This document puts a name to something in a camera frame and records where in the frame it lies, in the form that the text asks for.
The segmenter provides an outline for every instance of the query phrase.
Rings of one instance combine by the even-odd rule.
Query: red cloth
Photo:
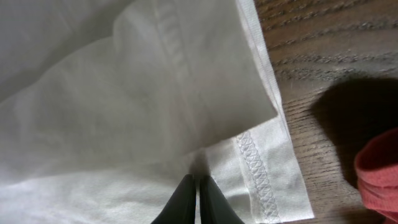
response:
[[[372,139],[355,158],[365,207],[398,223],[398,128]]]

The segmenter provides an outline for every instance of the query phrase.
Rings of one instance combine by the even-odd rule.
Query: white cloth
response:
[[[60,23],[119,9],[31,2],[0,6],[0,223],[150,223],[189,172],[246,223],[313,217],[252,1],[137,0],[12,95],[95,39],[54,50]]]

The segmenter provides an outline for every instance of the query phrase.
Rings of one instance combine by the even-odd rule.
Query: wooden table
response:
[[[370,138],[398,126],[398,1],[256,7],[315,212],[294,223],[381,223],[363,207],[353,160]]]

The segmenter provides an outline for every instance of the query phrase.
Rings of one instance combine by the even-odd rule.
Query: black pointed object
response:
[[[193,224],[197,190],[193,175],[186,175],[152,224]]]
[[[200,181],[200,219],[202,224],[244,224],[210,176]]]

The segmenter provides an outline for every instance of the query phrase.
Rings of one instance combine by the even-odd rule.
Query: folded red fabric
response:
[[[398,128],[372,139],[355,158],[358,189],[365,207],[398,223]]]

